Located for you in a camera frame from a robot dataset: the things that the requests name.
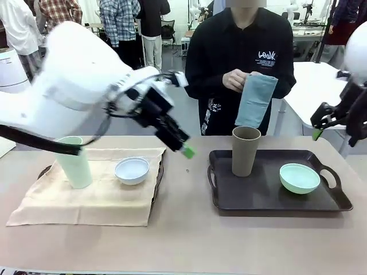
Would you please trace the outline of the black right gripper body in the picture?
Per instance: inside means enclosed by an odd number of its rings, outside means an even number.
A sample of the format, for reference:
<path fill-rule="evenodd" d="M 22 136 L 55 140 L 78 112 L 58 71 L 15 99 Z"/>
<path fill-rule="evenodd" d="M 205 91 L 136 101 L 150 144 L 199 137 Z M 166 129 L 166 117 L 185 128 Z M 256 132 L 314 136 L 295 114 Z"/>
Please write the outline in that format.
<path fill-rule="evenodd" d="M 341 102 L 338 104 L 338 118 L 353 116 L 363 103 L 364 86 L 348 81 L 340 94 Z"/>

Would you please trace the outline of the person's right hand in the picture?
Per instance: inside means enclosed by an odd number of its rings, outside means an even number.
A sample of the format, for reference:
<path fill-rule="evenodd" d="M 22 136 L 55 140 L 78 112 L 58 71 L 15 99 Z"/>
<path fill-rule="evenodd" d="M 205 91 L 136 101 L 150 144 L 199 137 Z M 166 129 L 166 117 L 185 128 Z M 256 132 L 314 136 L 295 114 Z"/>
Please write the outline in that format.
<path fill-rule="evenodd" d="M 248 74 L 241 71 L 240 69 L 234 69 L 223 75 L 222 83 L 224 87 L 241 93 L 243 91 L 247 76 Z"/>

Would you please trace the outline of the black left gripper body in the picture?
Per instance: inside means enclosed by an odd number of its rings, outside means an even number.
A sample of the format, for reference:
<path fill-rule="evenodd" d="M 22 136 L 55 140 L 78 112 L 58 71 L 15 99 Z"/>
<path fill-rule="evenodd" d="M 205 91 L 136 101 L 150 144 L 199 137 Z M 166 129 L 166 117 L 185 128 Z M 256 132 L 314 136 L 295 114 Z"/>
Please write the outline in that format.
<path fill-rule="evenodd" d="M 174 119 L 168 114 L 173 104 L 170 99 L 158 88 L 149 88 L 143 95 L 138 92 L 138 87 L 133 87 L 126 92 L 127 97 L 133 101 L 128 112 L 143 128 L 152 126 L 157 129 L 174 129 Z"/>

